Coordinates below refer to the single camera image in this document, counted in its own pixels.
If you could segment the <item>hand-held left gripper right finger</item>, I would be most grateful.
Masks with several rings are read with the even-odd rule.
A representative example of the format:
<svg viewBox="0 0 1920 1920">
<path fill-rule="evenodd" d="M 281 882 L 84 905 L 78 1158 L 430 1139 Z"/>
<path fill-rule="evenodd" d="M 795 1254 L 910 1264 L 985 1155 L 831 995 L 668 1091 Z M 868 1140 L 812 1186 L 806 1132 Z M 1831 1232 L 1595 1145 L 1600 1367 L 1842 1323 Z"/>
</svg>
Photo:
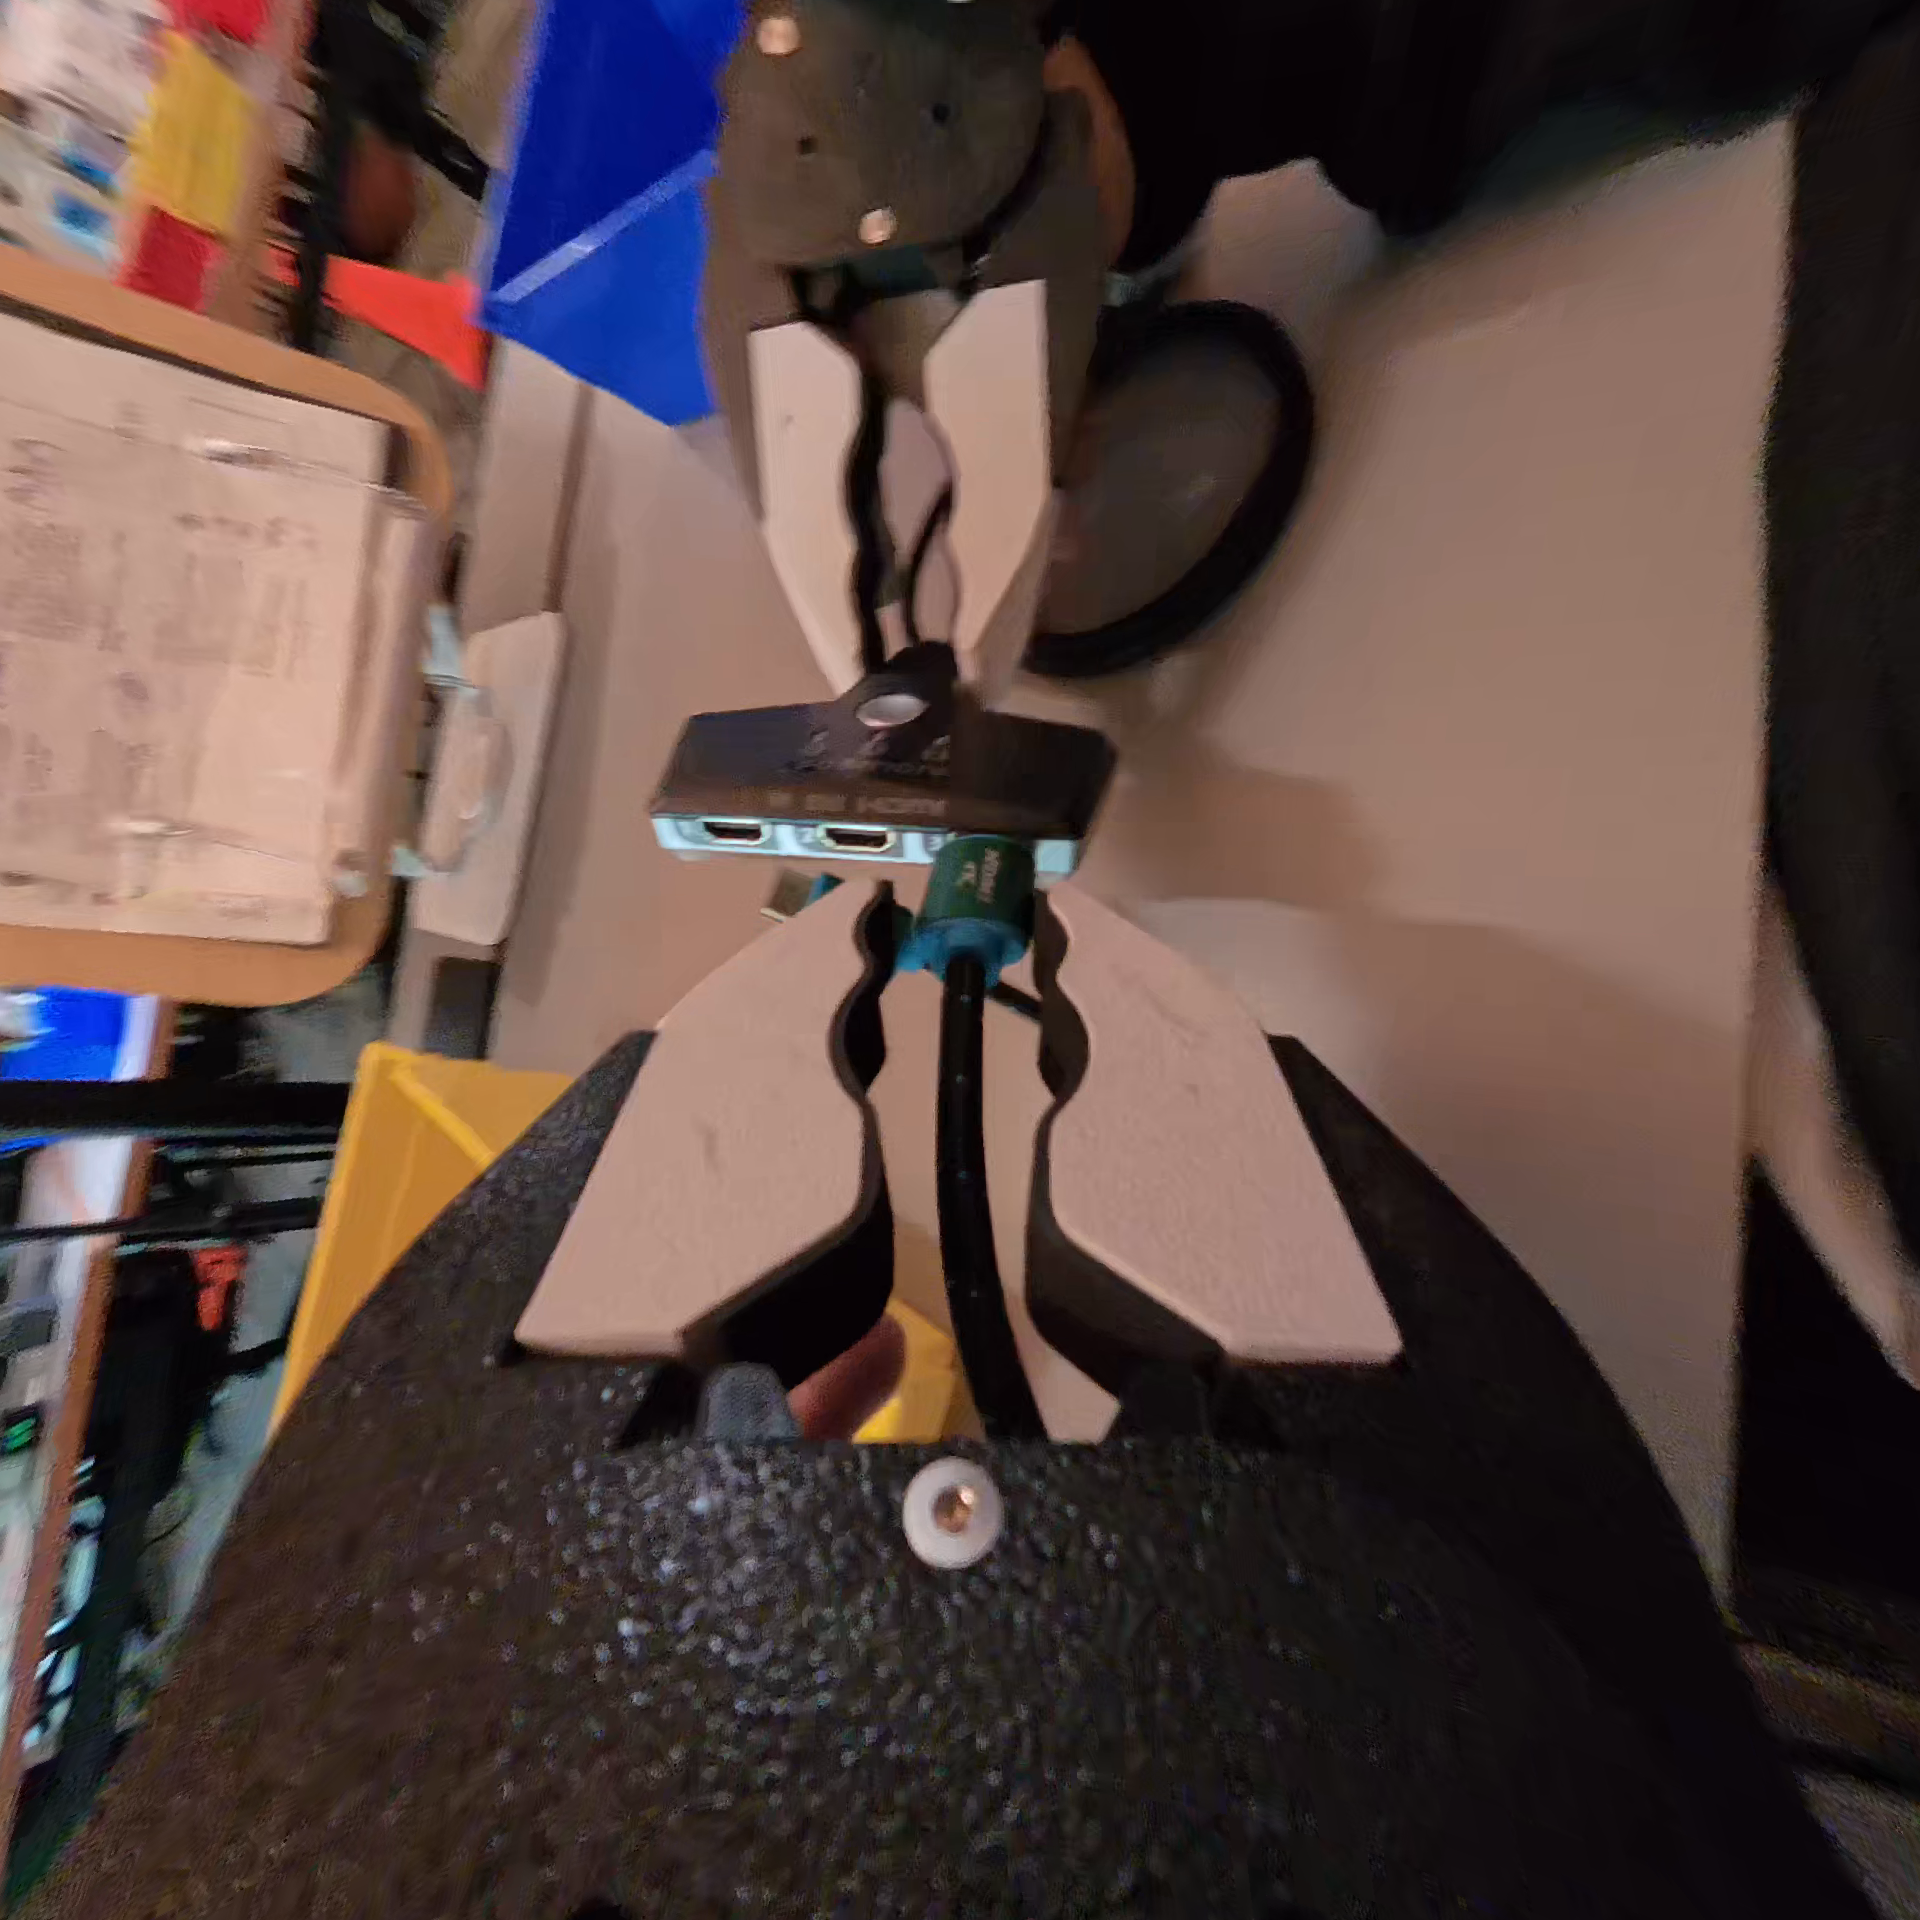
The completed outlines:
<svg viewBox="0 0 1920 1920">
<path fill-rule="evenodd" d="M 1027 1312 L 1070 1364 L 1391 1364 L 1400 1328 L 1269 1035 L 1080 884 L 1034 924 Z"/>
</svg>

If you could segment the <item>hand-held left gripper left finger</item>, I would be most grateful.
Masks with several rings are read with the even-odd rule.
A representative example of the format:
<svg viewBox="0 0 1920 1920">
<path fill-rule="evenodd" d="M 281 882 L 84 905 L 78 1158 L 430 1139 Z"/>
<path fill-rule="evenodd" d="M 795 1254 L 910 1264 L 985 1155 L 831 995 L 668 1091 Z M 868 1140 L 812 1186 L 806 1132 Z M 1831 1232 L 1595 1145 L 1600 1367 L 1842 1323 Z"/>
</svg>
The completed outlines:
<svg viewBox="0 0 1920 1920">
<path fill-rule="evenodd" d="M 842 1358 L 893 1293 L 871 1087 L 888 882 L 838 882 L 653 1028 L 515 1346 L 560 1358 Z"/>
</svg>

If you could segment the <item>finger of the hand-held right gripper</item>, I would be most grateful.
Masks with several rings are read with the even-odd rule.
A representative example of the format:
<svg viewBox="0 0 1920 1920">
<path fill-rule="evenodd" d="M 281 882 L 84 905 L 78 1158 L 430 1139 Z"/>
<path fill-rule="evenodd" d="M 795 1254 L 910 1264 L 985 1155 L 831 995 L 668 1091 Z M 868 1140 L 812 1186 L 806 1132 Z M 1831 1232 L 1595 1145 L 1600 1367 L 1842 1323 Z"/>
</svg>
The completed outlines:
<svg viewBox="0 0 1920 1920">
<path fill-rule="evenodd" d="M 1037 627 L 1054 522 L 1044 283 L 959 304 L 924 350 L 923 381 L 950 477 L 947 643 L 962 679 L 1008 679 Z"/>
<path fill-rule="evenodd" d="M 882 515 L 858 359 L 805 319 L 750 333 L 758 528 L 820 678 L 848 690 L 882 657 Z"/>
</svg>

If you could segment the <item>yellow plastic bin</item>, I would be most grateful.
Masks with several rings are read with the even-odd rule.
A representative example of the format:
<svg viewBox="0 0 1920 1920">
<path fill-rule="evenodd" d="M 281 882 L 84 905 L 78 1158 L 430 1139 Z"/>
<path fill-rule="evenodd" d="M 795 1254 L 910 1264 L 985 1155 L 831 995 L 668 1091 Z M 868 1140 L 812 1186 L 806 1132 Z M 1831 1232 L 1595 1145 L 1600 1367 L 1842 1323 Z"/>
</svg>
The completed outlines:
<svg viewBox="0 0 1920 1920">
<path fill-rule="evenodd" d="M 492 1178 L 489 1168 L 515 1149 L 568 1080 L 554 1071 L 512 1071 L 371 1042 L 352 1080 L 316 1248 L 284 1348 L 274 1431 L 356 1307 L 459 1196 L 476 1204 L 500 1202 L 508 1221 L 459 1215 L 450 1225 L 453 1238 L 421 1254 L 421 1269 L 411 1274 L 421 1297 L 395 1297 L 395 1328 L 371 1330 L 371 1367 L 397 1361 L 397 1346 L 408 1335 L 423 1338 L 425 1361 L 411 1387 L 425 1381 L 438 1358 L 460 1364 L 467 1346 L 476 1346 L 482 1372 L 518 1361 L 600 1364 L 607 1397 L 619 1397 L 629 1387 L 646 1390 L 639 1378 L 646 1367 L 666 1367 L 656 1384 L 688 1378 L 692 1387 L 733 1364 L 756 1364 L 777 1387 L 831 1367 L 832 1358 L 560 1358 L 515 1346 L 518 1313 L 542 1280 L 632 1080 L 617 1078 L 610 1117 L 561 1117 L 561 1145 L 532 1146 L 532 1158 L 522 1168 L 526 1186 L 518 1191 L 509 1173 Z"/>
</svg>

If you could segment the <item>black silver switch box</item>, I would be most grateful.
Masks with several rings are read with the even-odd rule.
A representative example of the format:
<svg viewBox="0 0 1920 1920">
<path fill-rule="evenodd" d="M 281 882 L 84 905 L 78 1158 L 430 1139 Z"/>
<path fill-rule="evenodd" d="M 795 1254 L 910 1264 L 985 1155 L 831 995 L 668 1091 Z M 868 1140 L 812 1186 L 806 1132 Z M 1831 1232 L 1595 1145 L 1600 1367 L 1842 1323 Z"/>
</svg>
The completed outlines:
<svg viewBox="0 0 1920 1920">
<path fill-rule="evenodd" d="M 993 835 L 1044 882 L 1071 875 L 1115 777 L 1103 731 L 983 706 L 950 644 L 916 633 L 916 591 L 950 489 L 924 513 L 900 587 L 904 644 L 848 690 L 685 719 L 652 799 L 673 855 L 931 866 Z"/>
</svg>

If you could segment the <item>person's right forearm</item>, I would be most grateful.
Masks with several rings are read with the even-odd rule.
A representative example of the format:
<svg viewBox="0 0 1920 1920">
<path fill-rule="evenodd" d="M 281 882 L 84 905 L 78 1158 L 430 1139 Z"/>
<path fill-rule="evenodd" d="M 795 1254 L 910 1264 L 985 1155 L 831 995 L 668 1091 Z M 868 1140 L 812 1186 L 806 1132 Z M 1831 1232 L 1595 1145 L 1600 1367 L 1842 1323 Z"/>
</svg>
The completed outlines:
<svg viewBox="0 0 1920 1920">
<path fill-rule="evenodd" d="M 1840 72 L 1913 3 L 1071 3 L 1130 160 L 1119 274 L 1172 258 L 1228 179 L 1311 164 L 1394 236 L 1443 223 L 1538 117 L 1684 130 Z"/>
</svg>

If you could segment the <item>grey desk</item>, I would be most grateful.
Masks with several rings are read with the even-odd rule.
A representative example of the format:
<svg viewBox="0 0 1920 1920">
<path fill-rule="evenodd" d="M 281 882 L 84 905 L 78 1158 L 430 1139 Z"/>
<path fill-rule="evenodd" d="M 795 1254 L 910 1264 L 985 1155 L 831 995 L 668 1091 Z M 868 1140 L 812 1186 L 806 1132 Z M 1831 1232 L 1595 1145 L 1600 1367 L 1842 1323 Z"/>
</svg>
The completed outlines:
<svg viewBox="0 0 1920 1920">
<path fill-rule="evenodd" d="M 1083 884 L 1293 1035 L 1521 1260 L 1727 1581 L 1765 783 L 1757 454 L 1785 121 L 1385 254 L 1223 186 L 1191 287 L 1311 369 L 1308 494 L 1208 636 L 1021 706 L 1100 725 Z M 492 350 L 467 627 L 565 679 L 486 1055 L 580 1075 L 766 930 L 771 858 L 646 801 L 699 708 L 820 690 L 727 434 Z"/>
</svg>

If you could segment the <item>person's right hand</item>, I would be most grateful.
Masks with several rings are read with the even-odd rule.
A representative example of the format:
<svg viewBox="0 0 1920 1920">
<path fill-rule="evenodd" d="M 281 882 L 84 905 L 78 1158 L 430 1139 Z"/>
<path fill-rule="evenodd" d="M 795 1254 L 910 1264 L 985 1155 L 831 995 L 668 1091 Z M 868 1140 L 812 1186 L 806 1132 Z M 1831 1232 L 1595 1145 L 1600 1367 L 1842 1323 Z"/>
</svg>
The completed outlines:
<svg viewBox="0 0 1920 1920">
<path fill-rule="evenodd" d="M 1113 88 L 1100 78 L 1090 49 L 1071 35 L 1047 52 L 1044 79 L 1048 92 L 1077 97 L 1090 121 L 1087 164 L 1097 199 L 1106 264 L 1115 268 L 1135 213 L 1135 160 Z"/>
</svg>

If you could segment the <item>round black tray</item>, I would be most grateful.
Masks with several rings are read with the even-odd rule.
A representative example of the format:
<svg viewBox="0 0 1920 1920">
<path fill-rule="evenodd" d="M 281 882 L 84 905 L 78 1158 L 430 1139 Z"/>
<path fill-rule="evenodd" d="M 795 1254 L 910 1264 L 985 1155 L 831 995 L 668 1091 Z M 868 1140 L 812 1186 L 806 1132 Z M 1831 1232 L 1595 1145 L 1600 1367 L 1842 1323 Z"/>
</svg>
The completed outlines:
<svg viewBox="0 0 1920 1920">
<path fill-rule="evenodd" d="M 1201 636 L 1285 535 L 1313 432 L 1303 353 L 1256 304 L 1106 313 L 1022 669 L 1047 682 L 1106 679 Z"/>
</svg>

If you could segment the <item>blue plastic bin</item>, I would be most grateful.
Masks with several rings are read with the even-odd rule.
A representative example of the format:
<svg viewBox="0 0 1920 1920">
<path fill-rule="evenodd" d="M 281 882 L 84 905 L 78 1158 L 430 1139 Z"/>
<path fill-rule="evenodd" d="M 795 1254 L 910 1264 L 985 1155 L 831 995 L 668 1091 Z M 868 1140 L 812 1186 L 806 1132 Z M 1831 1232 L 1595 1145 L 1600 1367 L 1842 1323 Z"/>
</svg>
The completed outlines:
<svg viewBox="0 0 1920 1920">
<path fill-rule="evenodd" d="M 707 179 L 741 25 L 741 3 L 542 3 L 486 186 L 485 332 L 666 427 L 714 407 Z"/>
</svg>

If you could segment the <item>orange flag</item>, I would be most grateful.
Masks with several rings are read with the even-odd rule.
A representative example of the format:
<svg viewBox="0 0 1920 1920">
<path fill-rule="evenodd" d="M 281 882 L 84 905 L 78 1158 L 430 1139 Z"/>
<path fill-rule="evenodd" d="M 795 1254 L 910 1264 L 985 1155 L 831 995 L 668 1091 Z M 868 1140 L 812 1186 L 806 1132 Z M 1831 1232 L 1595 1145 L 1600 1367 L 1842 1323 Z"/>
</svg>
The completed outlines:
<svg viewBox="0 0 1920 1920">
<path fill-rule="evenodd" d="M 482 329 L 479 293 L 460 275 L 414 275 L 329 254 L 316 298 L 302 297 L 299 255 L 287 244 L 263 244 L 263 304 L 280 337 L 297 350 L 323 350 L 325 321 L 346 319 L 414 350 L 450 381 L 482 392 L 492 337 Z"/>
</svg>

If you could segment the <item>wooden document stand with paper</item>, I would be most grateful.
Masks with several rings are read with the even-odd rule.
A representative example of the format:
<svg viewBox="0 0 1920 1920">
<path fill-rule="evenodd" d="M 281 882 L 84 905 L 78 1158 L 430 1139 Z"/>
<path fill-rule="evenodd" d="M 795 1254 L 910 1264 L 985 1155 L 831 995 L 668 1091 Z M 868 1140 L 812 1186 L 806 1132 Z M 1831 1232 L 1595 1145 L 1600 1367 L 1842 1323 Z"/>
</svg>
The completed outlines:
<svg viewBox="0 0 1920 1920">
<path fill-rule="evenodd" d="M 500 938 L 561 626 L 460 633 L 371 376 L 2 251 L 2 986 L 323 995 L 421 882 Z"/>
</svg>

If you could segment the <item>red storage bin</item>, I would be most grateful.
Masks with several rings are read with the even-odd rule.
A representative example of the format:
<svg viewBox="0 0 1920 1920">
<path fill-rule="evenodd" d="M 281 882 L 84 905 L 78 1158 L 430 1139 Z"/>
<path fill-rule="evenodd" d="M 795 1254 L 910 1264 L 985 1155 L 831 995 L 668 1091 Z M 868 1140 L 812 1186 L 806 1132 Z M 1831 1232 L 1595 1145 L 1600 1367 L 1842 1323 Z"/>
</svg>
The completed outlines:
<svg viewBox="0 0 1920 1920">
<path fill-rule="evenodd" d="M 143 206 L 131 223 L 117 285 L 199 313 L 222 258 L 224 244 L 216 232 L 182 222 L 165 206 Z"/>
</svg>

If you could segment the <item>small yellow storage bin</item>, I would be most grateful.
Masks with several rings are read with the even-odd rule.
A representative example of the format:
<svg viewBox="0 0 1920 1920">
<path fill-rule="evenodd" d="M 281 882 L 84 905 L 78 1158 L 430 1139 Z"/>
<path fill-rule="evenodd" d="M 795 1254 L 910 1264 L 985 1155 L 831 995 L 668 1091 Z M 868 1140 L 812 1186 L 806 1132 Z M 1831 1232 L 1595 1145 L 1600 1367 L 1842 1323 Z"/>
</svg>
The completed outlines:
<svg viewBox="0 0 1920 1920">
<path fill-rule="evenodd" d="M 245 213 L 254 95 L 205 39 L 166 29 L 157 38 L 146 115 L 131 134 L 136 206 L 234 239 Z"/>
</svg>

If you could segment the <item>person in black hoodie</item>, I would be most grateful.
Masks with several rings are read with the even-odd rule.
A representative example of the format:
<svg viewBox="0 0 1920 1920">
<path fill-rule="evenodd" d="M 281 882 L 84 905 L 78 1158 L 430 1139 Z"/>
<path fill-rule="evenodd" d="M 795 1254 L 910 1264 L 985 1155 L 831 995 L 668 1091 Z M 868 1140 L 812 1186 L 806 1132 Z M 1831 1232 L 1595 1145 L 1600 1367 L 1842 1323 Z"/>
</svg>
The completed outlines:
<svg viewBox="0 0 1920 1920">
<path fill-rule="evenodd" d="M 1917 4 L 1789 121 L 1742 1570 L 1917 1617 Z"/>
</svg>

